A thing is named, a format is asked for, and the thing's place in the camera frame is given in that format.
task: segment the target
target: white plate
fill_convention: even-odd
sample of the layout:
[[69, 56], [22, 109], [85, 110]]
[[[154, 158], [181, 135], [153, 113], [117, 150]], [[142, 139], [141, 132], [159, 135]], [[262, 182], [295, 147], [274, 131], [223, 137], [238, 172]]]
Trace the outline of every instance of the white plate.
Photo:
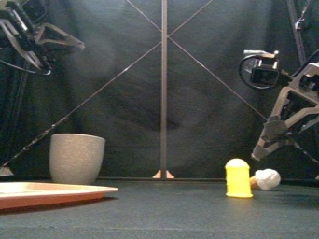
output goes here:
[[0, 183], [0, 210], [102, 199], [118, 188], [55, 183]]

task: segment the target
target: gray ceramic cup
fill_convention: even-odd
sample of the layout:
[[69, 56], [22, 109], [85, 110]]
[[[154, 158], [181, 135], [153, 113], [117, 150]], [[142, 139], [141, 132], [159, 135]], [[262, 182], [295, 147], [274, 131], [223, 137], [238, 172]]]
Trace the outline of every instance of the gray ceramic cup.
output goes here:
[[55, 134], [50, 145], [54, 183], [91, 185], [103, 165], [105, 139], [87, 134]]

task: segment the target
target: black backdrop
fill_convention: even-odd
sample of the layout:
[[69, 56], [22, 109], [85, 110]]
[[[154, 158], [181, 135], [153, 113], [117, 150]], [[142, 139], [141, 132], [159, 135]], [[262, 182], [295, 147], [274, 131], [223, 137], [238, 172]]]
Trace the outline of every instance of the black backdrop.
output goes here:
[[[22, 78], [2, 68], [2, 139], [7, 142], [2, 161], [105, 86], [54, 134], [94, 134], [106, 139], [101, 176], [153, 177], [163, 161], [162, 1], [48, 2], [47, 21], [81, 38], [86, 49], [59, 59], [50, 77]], [[317, 19], [318, 13], [310, 13]], [[305, 30], [307, 55], [318, 43], [315, 28]], [[171, 174], [222, 178], [227, 161], [242, 158], [253, 172], [271, 167], [285, 178], [314, 178], [318, 166], [294, 148], [278, 150], [262, 162], [251, 160], [279, 89], [255, 91], [237, 73], [245, 49], [279, 50], [283, 68], [291, 73], [298, 69], [287, 1], [169, 0], [167, 29]], [[10, 56], [7, 52], [2, 58], [12, 61]], [[20, 92], [19, 115], [14, 92]], [[48, 151], [50, 135], [14, 162], [14, 173], [47, 176]]]

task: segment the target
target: black wire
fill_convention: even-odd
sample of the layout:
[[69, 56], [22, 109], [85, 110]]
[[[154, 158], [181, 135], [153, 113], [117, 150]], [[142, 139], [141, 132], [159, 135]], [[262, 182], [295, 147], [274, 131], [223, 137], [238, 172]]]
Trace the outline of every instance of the black wire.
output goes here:
[[51, 74], [51, 70], [47, 70], [46, 72], [36, 72], [36, 71], [31, 71], [27, 70], [26, 68], [22, 68], [11, 63], [7, 63], [6, 61], [0, 60], [0, 64], [8, 66], [10, 68], [18, 70], [18, 71], [23, 71], [26, 73], [34, 74], [34, 75], [39, 75], [39, 76], [48, 76]]

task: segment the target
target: metal rod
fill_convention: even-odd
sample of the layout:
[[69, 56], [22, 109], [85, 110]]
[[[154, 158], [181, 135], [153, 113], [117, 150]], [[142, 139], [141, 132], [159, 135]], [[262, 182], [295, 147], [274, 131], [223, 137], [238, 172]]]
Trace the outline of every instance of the metal rod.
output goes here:
[[299, 64], [303, 65], [306, 62], [305, 44], [303, 44], [302, 33], [295, 28], [298, 18], [297, 18], [295, 5], [293, 0], [287, 0], [287, 6], [289, 6], [290, 17], [291, 17], [291, 28], [294, 33], [294, 41], [295, 41], [298, 58], [299, 58]]
[[161, 178], [167, 171], [167, 0], [162, 0]]

